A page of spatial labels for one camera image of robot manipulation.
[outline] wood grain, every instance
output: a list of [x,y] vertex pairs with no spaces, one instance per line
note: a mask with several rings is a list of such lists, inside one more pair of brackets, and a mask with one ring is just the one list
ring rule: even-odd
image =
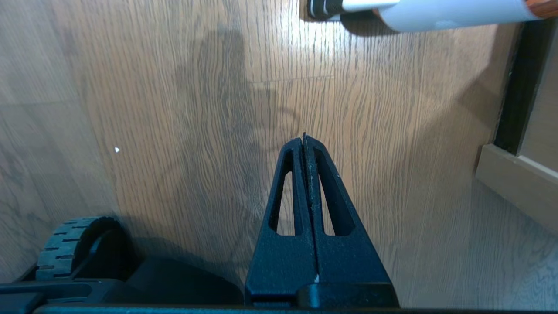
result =
[[[558,42],[557,40],[558,33],[554,35],[554,43]],[[525,155],[554,171],[558,171],[557,82],[558,45],[554,44],[546,60],[545,71],[542,73],[533,110],[519,150],[521,155]]]
[[79,102],[0,108],[0,280],[36,262],[63,221],[118,213]]
[[38,0],[0,4],[0,106],[77,98],[47,8]]
[[302,22],[301,5],[49,3],[138,248],[242,284],[279,149],[306,131],[404,306],[558,308],[556,238],[473,178],[515,26],[397,34]]

